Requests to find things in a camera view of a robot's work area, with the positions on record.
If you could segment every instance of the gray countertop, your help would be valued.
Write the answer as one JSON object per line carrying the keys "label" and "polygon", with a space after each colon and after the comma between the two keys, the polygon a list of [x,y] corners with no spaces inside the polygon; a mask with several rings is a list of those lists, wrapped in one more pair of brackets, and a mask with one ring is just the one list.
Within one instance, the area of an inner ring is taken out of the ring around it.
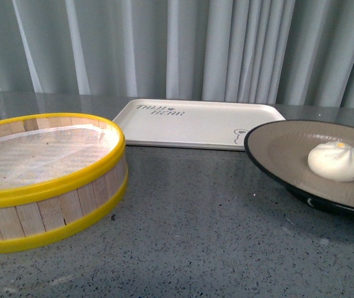
{"label": "gray countertop", "polygon": [[[0,119],[113,119],[131,99],[0,93]],[[354,126],[354,109],[275,107]],[[303,204],[243,152],[128,147],[126,158],[127,192],[105,218],[0,255],[0,297],[354,297],[354,216]]]}

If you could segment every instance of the white bun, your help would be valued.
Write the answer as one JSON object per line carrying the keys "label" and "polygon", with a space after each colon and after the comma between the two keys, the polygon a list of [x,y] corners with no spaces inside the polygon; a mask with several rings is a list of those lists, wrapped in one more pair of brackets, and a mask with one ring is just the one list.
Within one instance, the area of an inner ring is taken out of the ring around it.
{"label": "white bun", "polygon": [[317,175],[338,181],[354,181],[354,148],[341,142],[320,144],[308,156],[310,169]]}

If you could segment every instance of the white curtain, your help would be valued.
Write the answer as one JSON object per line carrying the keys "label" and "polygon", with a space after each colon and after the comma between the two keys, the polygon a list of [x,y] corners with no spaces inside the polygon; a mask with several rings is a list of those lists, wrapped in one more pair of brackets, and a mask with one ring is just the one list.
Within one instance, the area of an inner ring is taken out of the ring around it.
{"label": "white curtain", "polygon": [[354,107],[354,0],[0,0],[0,91]]}

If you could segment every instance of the yellow rim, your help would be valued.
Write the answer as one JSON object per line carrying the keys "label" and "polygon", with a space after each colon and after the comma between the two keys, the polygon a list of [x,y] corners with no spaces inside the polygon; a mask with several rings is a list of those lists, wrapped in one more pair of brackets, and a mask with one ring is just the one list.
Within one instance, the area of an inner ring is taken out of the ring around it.
{"label": "yellow rim", "polygon": [[107,215],[117,205],[117,203],[119,203],[126,192],[127,182],[128,173],[126,174],[125,180],[120,189],[108,202],[75,222],[69,223],[64,227],[56,228],[41,234],[27,236],[25,238],[1,240],[0,253],[14,253],[17,251],[30,250],[32,248],[48,245],[68,238],[90,227]]}
{"label": "yellow rim", "polygon": [[0,208],[38,202],[77,189],[105,174],[113,168],[124,155],[126,140],[122,130],[114,122],[99,116],[76,113],[39,114],[0,120],[0,125],[29,119],[51,117],[80,117],[105,122],[117,130],[120,138],[116,147],[108,155],[84,169],[43,183],[12,189],[1,189]]}

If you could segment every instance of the plate rim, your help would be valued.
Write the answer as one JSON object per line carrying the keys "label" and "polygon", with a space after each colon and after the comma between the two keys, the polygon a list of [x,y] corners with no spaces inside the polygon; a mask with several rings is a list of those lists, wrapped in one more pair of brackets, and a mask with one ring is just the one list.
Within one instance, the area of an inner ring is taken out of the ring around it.
{"label": "plate rim", "polygon": [[[282,186],[284,186],[285,188],[287,188],[287,190],[296,193],[300,196],[304,196],[307,200],[308,199],[314,199],[315,201],[319,201],[322,205],[330,205],[333,208],[337,208],[338,210],[341,210],[343,212],[348,212],[350,214],[354,214],[354,207],[350,206],[350,205],[345,205],[345,204],[341,204],[338,202],[334,202],[328,199],[325,199],[323,197],[317,196],[315,194],[311,194],[310,192],[307,192],[287,181],[285,181],[284,179],[280,178],[279,176],[277,176],[276,174],[272,173],[270,170],[266,169],[266,167],[264,167],[253,155],[253,153],[250,150],[249,147],[249,139],[250,136],[252,135],[252,133],[254,133],[257,129],[265,126],[265,125],[271,125],[271,124],[275,124],[275,123],[279,123],[279,122],[283,122],[283,123],[287,123],[287,122],[316,122],[316,123],[323,123],[323,124],[332,124],[332,125],[337,125],[337,126],[342,126],[342,127],[349,127],[351,129],[354,129],[354,126],[351,125],[345,125],[345,124],[337,124],[334,122],[326,122],[326,121],[318,121],[318,120],[304,120],[304,119],[296,119],[296,120],[278,120],[278,121],[273,121],[273,122],[269,122],[269,123],[264,123],[261,125],[258,125],[257,127],[254,127],[252,130],[250,130],[245,139],[244,139],[244,148],[246,149],[246,153],[248,155],[248,157],[250,158],[250,160],[262,171],[264,172],[266,175],[268,175],[269,177],[271,177],[273,180],[275,180],[276,182],[280,183]],[[316,206],[314,206],[313,204],[311,204],[311,202],[307,201],[307,204],[311,207],[317,208]]]}

